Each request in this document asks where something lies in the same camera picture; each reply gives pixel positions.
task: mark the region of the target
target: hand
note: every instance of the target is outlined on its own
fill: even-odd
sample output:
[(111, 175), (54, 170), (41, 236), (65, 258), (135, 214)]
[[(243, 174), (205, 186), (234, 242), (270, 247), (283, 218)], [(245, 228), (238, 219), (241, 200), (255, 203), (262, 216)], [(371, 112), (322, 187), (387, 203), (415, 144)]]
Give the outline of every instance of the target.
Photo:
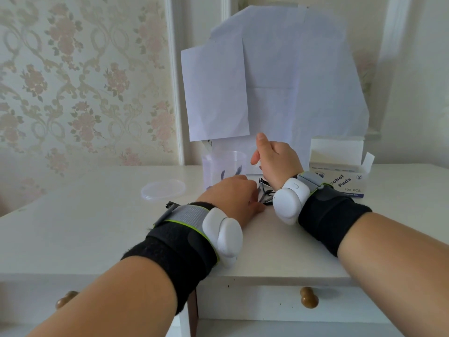
[(243, 228), (254, 215), (265, 210), (265, 205), (257, 202), (258, 197), (257, 183), (245, 175), (236, 175), (213, 185), (197, 201), (213, 204)]
[(270, 142), (266, 135), (258, 133), (256, 145), (251, 164), (261, 161), (264, 178), (274, 190), (281, 189), (289, 178), (304, 171), (297, 153), (287, 143)]

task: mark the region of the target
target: alcohol pads box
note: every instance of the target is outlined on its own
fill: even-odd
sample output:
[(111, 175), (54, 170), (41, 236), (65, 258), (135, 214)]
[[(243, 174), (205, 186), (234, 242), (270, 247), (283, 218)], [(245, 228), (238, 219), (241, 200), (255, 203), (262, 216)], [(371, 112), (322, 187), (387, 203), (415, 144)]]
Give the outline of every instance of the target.
[(362, 162), (363, 137), (316, 136), (311, 140), (309, 169), (336, 190), (350, 196), (365, 196), (374, 156)]

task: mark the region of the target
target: black wrist strap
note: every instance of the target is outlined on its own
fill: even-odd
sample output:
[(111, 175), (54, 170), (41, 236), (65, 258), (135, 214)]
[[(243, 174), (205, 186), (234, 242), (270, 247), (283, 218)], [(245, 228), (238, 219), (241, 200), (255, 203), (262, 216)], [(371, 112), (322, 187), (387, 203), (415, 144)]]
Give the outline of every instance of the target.
[[(193, 203), (211, 210), (213, 205)], [(164, 221), (154, 227), (146, 239), (134, 246), (128, 256), (143, 256), (153, 260), (167, 273), (175, 288), (180, 313), (189, 294), (197, 287), (217, 263), (215, 251), (209, 241), (188, 226)]]
[(352, 225), (372, 210), (331, 186), (314, 192), (304, 204), (298, 221), (315, 239), (337, 256), (338, 248)]

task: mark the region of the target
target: gray strap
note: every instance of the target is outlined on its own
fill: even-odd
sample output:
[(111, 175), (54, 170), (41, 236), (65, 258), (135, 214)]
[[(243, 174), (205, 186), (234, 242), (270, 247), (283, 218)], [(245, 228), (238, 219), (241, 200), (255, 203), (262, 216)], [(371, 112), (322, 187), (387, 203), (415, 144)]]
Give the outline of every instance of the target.
[(202, 235), (206, 236), (203, 231), (203, 221), (209, 210), (204, 207), (195, 206), (194, 204), (186, 204), (179, 206), (167, 217), (166, 220), (178, 221), (185, 223), (197, 229)]
[(324, 183), (323, 178), (314, 172), (304, 172), (299, 174), (298, 180), (304, 183), (310, 189), (311, 193), (317, 190), (317, 188)]

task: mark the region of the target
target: white dresser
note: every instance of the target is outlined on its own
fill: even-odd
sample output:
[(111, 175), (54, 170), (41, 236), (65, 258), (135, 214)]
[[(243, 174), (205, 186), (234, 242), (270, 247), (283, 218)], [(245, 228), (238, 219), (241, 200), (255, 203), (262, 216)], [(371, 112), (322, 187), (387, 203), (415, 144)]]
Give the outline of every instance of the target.
[[(369, 177), (362, 203), (449, 243), (449, 170), (374, 165)], [(0, 337), (26, 335), (66, 292), (80, 291), (142, 241), (167, 201), (144, 201), (140, 190), (169, 178), (186, 184), (186, 193), (171, 199), (179, 204), (203, 191), (198, 166), (110, 167), (3, 216)], [(236, 265), (215, 268), (196, 295), (199, 337), (401, 336), (336, 258), (300, 226), (281, 223), (272, 208), (245, 229)], [(301, 303), (305, 297), (314, 306), (315, 296), (315, 308)], [(196, 314), (185, 309), (168, 336), (190, 336)]]

